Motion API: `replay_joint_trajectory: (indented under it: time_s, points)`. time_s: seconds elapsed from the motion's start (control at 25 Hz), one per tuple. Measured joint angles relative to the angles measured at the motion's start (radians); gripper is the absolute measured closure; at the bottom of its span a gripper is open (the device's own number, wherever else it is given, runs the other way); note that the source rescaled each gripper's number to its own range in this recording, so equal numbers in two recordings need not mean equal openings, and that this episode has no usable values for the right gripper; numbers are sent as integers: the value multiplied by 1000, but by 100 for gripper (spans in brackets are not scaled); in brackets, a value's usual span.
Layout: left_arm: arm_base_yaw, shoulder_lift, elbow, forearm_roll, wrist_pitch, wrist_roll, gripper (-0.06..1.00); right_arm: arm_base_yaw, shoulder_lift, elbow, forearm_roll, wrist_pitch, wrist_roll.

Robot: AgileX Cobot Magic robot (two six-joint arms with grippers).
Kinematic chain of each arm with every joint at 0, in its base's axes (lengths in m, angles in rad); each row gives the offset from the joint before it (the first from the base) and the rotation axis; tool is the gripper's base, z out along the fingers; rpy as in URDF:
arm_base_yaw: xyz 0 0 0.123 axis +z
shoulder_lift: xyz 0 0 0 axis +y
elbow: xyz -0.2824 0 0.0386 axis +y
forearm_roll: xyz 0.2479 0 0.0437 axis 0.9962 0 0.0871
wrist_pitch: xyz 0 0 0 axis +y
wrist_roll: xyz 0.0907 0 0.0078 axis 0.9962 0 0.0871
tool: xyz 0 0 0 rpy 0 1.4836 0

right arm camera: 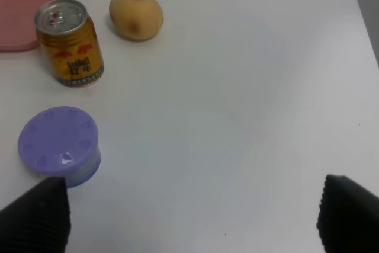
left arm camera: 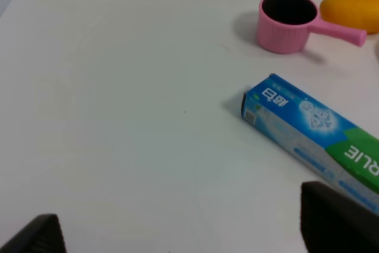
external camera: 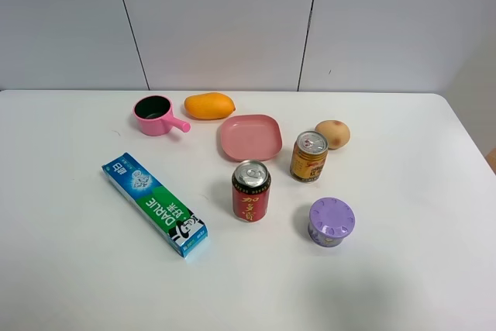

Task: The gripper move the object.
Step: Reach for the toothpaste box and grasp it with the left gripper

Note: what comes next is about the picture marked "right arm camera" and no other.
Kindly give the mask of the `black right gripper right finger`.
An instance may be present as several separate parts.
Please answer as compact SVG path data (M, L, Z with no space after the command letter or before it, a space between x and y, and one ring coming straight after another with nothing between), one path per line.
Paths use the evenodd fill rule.
M325 252L378 252L378 197L344 175L327 175L316 227Z

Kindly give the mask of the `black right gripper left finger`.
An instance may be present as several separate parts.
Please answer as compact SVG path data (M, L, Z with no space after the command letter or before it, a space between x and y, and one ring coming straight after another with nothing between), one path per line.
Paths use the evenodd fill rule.
M70 230L65 179L48 177L1 210L1 252L65 252Z

